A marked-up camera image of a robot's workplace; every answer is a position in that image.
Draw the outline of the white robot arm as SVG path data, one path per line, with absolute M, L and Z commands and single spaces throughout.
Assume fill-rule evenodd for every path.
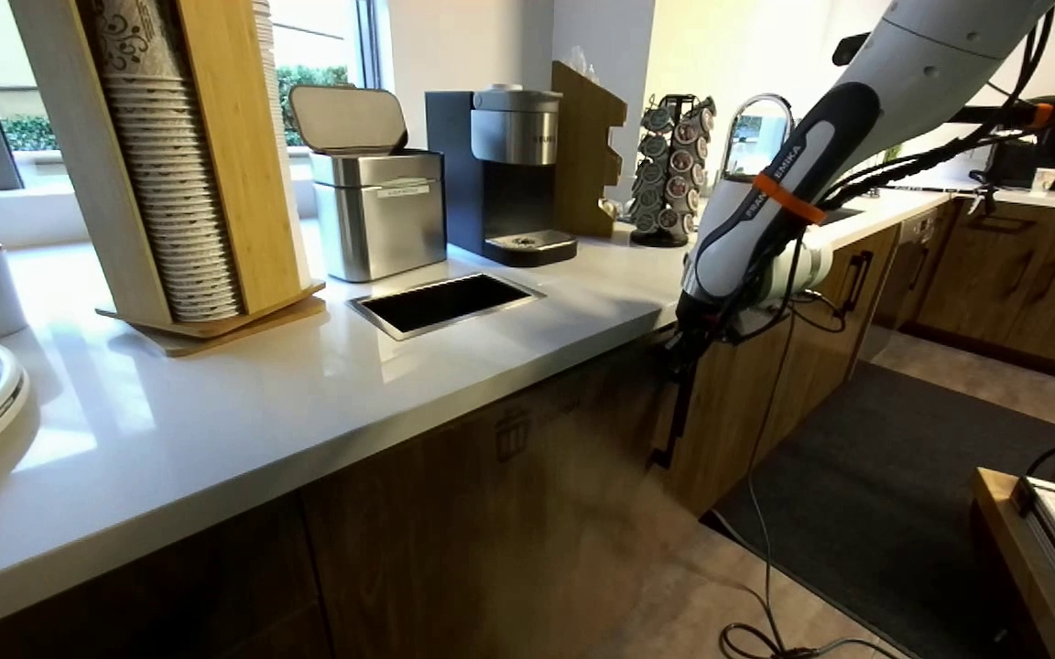
M 842 79 L 748 186 L 713 186 L 687 257 L 667 343 L 687 374 L 760 300 L 770 263 L 837 203 L 865 159 L 938 129 L 998 74 L 1055 0 L 889 0 Z

